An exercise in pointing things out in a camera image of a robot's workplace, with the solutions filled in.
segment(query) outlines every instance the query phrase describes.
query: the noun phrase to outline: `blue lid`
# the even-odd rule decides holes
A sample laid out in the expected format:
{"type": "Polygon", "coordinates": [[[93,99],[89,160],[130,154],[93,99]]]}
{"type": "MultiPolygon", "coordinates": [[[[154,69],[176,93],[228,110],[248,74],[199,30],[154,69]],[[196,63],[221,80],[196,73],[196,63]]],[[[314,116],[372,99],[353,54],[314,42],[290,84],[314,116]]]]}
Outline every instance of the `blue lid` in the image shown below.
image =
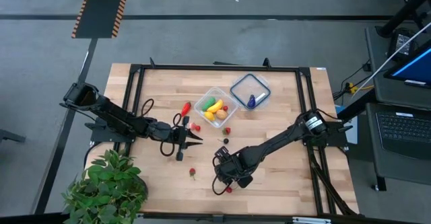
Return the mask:
{"type": "Polygon", "coordinates": [[[262,104],[269,95],[271,90],[256,78],[252,73],[246,74],[243,78],[238,80],[231,88],[230,93],[247,109],[254,110],[257,106],[262,104]],[[249,104],[251,96],[255,98],[255,106],[249,104]]]}

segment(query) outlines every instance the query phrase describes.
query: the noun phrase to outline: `plant pot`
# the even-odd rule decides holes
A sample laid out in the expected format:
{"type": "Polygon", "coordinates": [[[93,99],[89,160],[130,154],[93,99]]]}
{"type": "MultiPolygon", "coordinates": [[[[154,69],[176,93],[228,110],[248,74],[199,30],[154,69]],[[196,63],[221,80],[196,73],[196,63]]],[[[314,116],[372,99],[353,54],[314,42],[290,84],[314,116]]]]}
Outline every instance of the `plant pot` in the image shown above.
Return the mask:
{"type": "Polygon", "coordinates": [[[137,180],[142,183],[143,189],[144,189],[143,192],[144,192],[145,196],[148,198],[148,187],[147,187],[147,184],[139,176],[138,176],[137,180]]]}

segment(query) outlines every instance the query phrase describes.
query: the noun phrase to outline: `table leg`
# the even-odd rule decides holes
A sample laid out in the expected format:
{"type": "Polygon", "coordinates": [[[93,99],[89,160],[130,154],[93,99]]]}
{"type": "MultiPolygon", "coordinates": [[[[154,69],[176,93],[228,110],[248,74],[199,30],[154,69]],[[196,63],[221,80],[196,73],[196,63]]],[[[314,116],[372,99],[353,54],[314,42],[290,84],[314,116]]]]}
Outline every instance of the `table leg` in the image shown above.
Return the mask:
{"type": "Polygon", "coordinates": [[[371,186],[375,191],[386,191],[386,180],[384,177],[376,176],[377,184],[371,186]]]}
{"type": "Polygon", "coordinates": [[[361,96],[361,98],[357,99],[355,102],[351,103],[348,107],[338,113],[338,119],[349,121],[365,110],[366,103],[373,102],[376,102],[376,92],[374,88],[366,92],[363,96],[361,96]]]}
{"type": "Polygon", "coordinates": [[[8,132],[7,130],[0,129],[0,142],[1,140],[12,140],[15,142],[23,143],[24,141],[26,141],[26,138],[19,136],[17,134],[8,132]]]}

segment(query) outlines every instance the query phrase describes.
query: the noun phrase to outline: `computer monitor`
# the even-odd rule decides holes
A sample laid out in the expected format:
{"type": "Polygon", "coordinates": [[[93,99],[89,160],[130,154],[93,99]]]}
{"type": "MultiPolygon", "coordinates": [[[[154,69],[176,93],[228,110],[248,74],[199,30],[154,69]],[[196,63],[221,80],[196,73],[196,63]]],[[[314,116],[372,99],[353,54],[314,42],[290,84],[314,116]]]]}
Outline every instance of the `computer monitor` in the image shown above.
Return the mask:
{"type": "Polygon", "coordinates": [[[409,85],[431,87],[431,40],[410,57],[385,73],[385,77],[402,80],[409,85]]]}

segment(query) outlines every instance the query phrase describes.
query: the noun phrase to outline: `keyboard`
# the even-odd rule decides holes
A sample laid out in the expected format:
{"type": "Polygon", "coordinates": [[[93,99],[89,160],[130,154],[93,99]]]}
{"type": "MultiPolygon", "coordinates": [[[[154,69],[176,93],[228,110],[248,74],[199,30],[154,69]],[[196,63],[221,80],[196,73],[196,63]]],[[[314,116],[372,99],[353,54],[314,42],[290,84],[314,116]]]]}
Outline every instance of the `keyboard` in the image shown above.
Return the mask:
{"type": "Polygon", "coordinates": [[[383,149],[431,159],[431,117],[401,112],[376,113],[383,149]]]}

